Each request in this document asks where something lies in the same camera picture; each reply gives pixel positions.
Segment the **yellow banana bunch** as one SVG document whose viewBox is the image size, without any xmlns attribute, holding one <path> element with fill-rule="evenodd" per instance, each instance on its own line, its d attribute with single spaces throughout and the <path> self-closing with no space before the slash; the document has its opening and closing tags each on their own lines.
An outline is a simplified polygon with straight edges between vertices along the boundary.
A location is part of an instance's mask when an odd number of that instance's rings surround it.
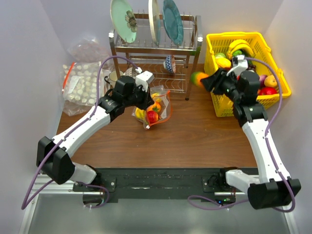
<svg viewBox="0 0 312 234">
<path fill-rule="evenodd" d="M 228 59 L 232 59 L 234 52 L 238 50 L 243 50 L 250 57 L 254 57 L 254 52 L 251 49 L 249 43 L 243 39 L 237 39 L 233 41 L 226 52 L 226 56 Z"/>
<path fill-rule="evenodd" d="M 161 98 L 159 97 L 159 93 L 153 93 L 152 94 L 152 98 L 154 101 L 156 102 L 161 102 Z M 135 117 L 137 120 L 140 120 L 142 122 L 146 122 L 148 123 L 148 119 L 147 119 L 147 111 L 146 110 L 141 110 L 139 108 L 136 108 L 135 110 Z"/>
</svg>

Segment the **orange green mango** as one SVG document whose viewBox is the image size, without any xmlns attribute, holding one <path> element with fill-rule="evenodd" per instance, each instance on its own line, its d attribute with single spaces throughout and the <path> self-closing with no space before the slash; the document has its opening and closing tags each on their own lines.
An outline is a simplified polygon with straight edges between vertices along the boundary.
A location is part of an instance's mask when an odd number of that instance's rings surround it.
<svg viewBox="0 0 312 234">
<path fill-rule="evenodd" d="M 194 72 L 191 74 L 190 81 L 197 87 L 204 87 L 201 80 L 208 77 L 209 76 L 204 72 Z"/>
</svg>

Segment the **red orange bell pepper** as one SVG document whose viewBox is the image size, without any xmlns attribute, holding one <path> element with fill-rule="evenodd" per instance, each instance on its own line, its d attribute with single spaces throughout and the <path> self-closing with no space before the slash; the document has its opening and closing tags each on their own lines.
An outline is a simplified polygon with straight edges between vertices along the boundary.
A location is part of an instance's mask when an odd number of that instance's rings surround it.
<svg viewBox="0 0 312 234">
<path fill-rule="evenodd" d="M 152 104 L 151 106 L 149 106 L 146 110 L 147 112 L 149 111 L 154 111 L 156 113 L 159 113 L 161 111 L 161 105 L 159 102 L 154 102 L 154 104 Z"/>
</svg>

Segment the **red apple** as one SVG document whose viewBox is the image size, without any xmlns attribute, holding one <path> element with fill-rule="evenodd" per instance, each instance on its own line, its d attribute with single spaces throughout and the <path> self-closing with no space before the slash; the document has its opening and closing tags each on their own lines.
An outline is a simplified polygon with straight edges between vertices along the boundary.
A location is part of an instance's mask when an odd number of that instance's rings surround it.
<svg viewBox="0 0 312 234">
<path fill-rule="evenodd" d="M 148 122 L 150 124 L 154 124 L 154 123 L 158 122 L 158 120 L 159 120 L 158 113 L 156 111 L 148 111 L 147 112 L 147 119 L 148 119 Z"/>
</svg>

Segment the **clear orange zip bag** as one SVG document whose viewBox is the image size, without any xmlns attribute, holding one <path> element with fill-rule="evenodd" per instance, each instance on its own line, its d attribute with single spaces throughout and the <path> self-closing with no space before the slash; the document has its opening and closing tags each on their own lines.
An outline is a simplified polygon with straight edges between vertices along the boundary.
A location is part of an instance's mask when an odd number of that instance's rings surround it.
<svg viewBox="0 0 312 234">
<path fill-rule="evenodd" d="M 170 91 L 166 90 L 164 85 L 152 87 L 151 98 L 154 104 L 146 110 L 135 107 L 132 112 L 132 116 L 141 122 L 146 130 L 150 129 L 153 125 L 168 121 L 173 112 Z"/>
</svg>

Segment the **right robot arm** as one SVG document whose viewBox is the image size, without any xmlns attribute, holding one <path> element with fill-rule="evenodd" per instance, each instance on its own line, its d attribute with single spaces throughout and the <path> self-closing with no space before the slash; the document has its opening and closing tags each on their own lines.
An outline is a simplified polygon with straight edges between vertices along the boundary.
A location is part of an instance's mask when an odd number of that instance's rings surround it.
<svg viewBox="0 0 312 234">
<path fill-rule="evenodd" d="M 294 210 L 295 196 L 301 189 L 283 165 L 270 132 L 267 113 L 257 101 L 260 81 L 258 74 L 243 71 L 240 75 L 218 69 L 213 75 L 201 75 L 200 87 L 216 95 L 225 95 L 233 102 L 233 113 L 246 135 L 258 168 L 258 178 L 247 175 L 236 167 L 220 171 L 217 186 L 227 192 L 232 187 L 248 196 L 251 206 L 258 210 L 273 208 L 278 211 L 290 205 Z"/>
</svg>

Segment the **bag of white round pieces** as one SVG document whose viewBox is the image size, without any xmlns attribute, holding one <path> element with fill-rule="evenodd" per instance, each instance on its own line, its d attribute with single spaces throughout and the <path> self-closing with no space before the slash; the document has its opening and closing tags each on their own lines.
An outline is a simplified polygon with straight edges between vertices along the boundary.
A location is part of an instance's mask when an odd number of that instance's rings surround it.
<svg viewBox="0 0 312 234">
<path fill-rule="evenodd" d="M 63 112 L 68 116 L 88 112 L 96 103 L 97 95 L 104 96 L 109 84 L 104 77 L 110 73 L 106 67 L 99 69 L 101 62 L 64 64 L 60 75 Z"/>
</svg>

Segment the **yellow lemon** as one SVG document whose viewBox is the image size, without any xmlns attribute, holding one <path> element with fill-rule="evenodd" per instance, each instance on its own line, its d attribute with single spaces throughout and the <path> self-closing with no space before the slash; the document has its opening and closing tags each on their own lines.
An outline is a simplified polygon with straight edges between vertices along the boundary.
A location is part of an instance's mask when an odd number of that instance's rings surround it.
<svg viewBox="0 0 312 234">
<path fill-rule="evenodd" d="M 216 58 L 215 61 L 219 68 L 226 69 L 226 70 L 231 69 L 232 63 L 227 58 L 220 57 L 220 58 Z"/>
</svg>

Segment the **yellow plastic basket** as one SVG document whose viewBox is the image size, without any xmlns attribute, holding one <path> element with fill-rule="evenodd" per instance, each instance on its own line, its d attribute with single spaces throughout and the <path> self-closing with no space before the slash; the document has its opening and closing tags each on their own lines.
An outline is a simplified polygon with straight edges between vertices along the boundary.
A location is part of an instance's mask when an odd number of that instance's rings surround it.
<svg viewBox="0 0 312 234">
<path fill-rule="evenodd" d="M 274 95 L 263 95 L 257 98 L 265 109 L 272 107 L 279 101 L 279 93 L 282 94 L 283 98 L 288 98 L 291 95 L 291 90 L 288 83 L 284 78 L 283 71 L 279 69 L 271 55 L 271 49 L 267 45 L 263 36 L 258 32 L 224 32 L 216 34 L 206 35 L 206 55 L 204 62 L 204 71 L 208 75 L 212 75 L 217 69 L 217 63 L 215 61 L 215 55 L 217 53 L 226 54 L 230 44 L 237 39 L 245 40 L 253 51 L 252 58 L 266 62 L 277 74 L 278 79 L 281 83 L 281 92 L 277 88 L 277 94 Z M 256 72 L 259 75 L 272 75 L 270 70 L 258 62 L 254 62 L 256 65 Z M 215 95 L 211 93 L 214 110 L 217 117 L 231 117 L 233 116 L 233 102 L 230 101 L 225 95 Z"/>
</svg>

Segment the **cream enamel mug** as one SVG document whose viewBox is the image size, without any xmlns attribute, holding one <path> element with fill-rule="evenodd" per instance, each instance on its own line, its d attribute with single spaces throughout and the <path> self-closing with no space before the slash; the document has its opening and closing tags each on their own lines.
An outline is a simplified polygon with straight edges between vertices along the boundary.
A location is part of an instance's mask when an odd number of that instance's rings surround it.
<svg viewBox="0 0 312 234">
<path fill-rule="evenodd" d="M 119 76 L 117 75 L 117 72 L 116 71 L 111 71 L 109 73 L 109 75 L 105 76 L 104 77 L 104 81 L 108 84 L 110 84 L 112 87 L 115 87 L 115 84 L 116 84 L 116 81 L 118 80 L 118 78 L 120 76 L 122 76 L 123 73 L 120 71 L 119 72 Z"/>
</svg>

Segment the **blue patterned bowl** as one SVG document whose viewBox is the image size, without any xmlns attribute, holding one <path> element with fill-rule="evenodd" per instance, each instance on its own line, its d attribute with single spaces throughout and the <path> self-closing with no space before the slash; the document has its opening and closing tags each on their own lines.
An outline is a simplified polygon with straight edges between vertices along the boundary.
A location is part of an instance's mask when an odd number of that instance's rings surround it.
<svg viewBox="0 0 312 234">
<path fill-rule="evenodd" d="M 167 56 L 163 62 L 163 66 L 170 74 L 175 74 L 176 73 L 176 62 L 175 62 L 174 56 L 173 55 Z"/>
</svg>

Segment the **red tomato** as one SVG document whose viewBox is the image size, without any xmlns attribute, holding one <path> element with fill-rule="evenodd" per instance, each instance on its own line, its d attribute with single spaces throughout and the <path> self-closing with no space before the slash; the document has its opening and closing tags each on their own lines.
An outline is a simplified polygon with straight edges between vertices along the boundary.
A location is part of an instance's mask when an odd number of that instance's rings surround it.
<svg viewBox="0 0 312 234">
<path fill-rule="evenodd" d="M 273 87 L 263 87 L 262 89 L 260 89 L 258 91 L 258 95 L 259 96 L 264 96 L 264 95 L 275 95 L 278 92 L 276 91 L 275 88 Z"/>
</svg>

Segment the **orange fruit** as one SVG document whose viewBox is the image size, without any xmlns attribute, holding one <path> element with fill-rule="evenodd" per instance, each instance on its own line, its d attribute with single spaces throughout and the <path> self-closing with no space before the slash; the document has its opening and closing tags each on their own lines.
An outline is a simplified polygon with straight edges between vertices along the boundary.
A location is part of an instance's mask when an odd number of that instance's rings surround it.
<svg viewBox="0 0 312 234">
<path fill-rule="evenodd" d="M 278 84 L 275 76 L 274 75 L 267 76 L 264 80 L 264 85 L 266 87 L 276 88 Z"/>
</svg>

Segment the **cream plate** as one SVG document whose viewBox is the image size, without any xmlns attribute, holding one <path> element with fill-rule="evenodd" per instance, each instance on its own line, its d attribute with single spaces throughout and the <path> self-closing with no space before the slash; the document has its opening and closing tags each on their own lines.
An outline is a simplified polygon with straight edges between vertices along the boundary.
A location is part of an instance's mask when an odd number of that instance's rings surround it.
<svg viewBox="0 0 312 234">
<path fill-rule="evenodd" d="M 159 46 L 160 41 L 160 10 L 157 0 L 148 1 L 148 16 L 151 30 L 152 41 L 156 46 Z"/>
</svg>

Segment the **mint green flower plate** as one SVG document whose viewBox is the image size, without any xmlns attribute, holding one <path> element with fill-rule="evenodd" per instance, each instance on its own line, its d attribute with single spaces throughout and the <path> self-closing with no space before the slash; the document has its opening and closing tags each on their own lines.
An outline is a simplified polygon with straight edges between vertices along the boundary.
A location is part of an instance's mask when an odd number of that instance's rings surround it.
<svg viewBox="0 0 312 234">
<path fill-rule="evenodd" d="M 137 37 L 137 20 L 127 0 L 112 0 L 110 16 L 113 26 L 121 39 L 133 43 Z"/>
</svg>

